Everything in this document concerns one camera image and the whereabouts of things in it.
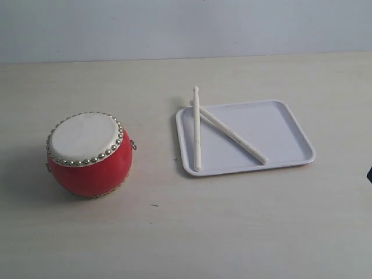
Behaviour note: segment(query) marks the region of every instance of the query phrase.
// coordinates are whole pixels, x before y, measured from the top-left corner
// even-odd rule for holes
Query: drum rim
[[[103,150],[102,152],[100,152],[99,154],[97,154],[97,156],[95,156],[95,157],[92,157],[92,158],[81,158],[79,160],[71,160],[69,158],[59,158],[55,154],[53,154],[52,149],[51,149],[51,146],[50,146],[50,140],[51,140],[51,136],[53,135],[53,133],[55,132],[55,130],[63,122],[68,121],[69,119],[72,119],[72,118],[74,118],[74,117],[76,117],[78,115],[88,114],[88,113],[96,113],[96,114],[105,115],[107,117],[110,117],[113,121],[116,122],[118,135],[117,135],[117,138],[116,138],[115,142],[111,145],[110,149]],[[120,144],[123,142],[124,133],[125,133],[125,129],[121,125],[121,122],[118,121],[115,117],[113,117],[109,113],[106,113],[106,112],[84,112],[84,113],[79,113],[77,115],[72,115],[70,117],[67,117],[65,120],[62,120],[59,124],[57,124],[55,126],[55,128],[51,131],[51,133],[48,135],[48,138],[46,140],[46,153],[47,153],[47,156],[51,160],[53,160],[55,163],[57,163],[60,166],[64,166],[64,167],[85,167],[85,166],[90,166],[92,164],[96,164],[96,163],[99,163],[99,162],[103,161],[104,159],[106,159],[107,157],[109,157],[113,153],[115,153],[118,150]]]

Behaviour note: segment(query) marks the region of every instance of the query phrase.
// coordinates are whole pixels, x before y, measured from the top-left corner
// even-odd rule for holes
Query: drum body
[[[105,195],[128,176],[135,143],[106,113],[81,113],[62,121],[46,141],[48,165],[57,182],[87,198]]]

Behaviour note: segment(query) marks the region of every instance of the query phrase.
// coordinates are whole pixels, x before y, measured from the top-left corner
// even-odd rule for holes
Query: white tray
[[[192,176],[212,176],[299,166],[315,160],[315,150],[288,106],[277,100],[205,106],[242,138],[265,154],[260,164],[232,139],[201,118],[202,170],[194,170],[193,108],[177,112],[182,163]]]

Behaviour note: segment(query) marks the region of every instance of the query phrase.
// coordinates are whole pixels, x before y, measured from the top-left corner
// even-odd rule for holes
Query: drum head
[[[52,131],[49,156],[66,166],[84,166],[112,155],[123,138],[123,128],[111,115],[82,113]]]

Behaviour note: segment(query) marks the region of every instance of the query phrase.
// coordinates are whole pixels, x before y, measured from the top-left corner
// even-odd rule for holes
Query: black object
[[[369,181],[371,181],[372,183],[372,168],[370,169],[370,171],[367,173],[367,178]]]

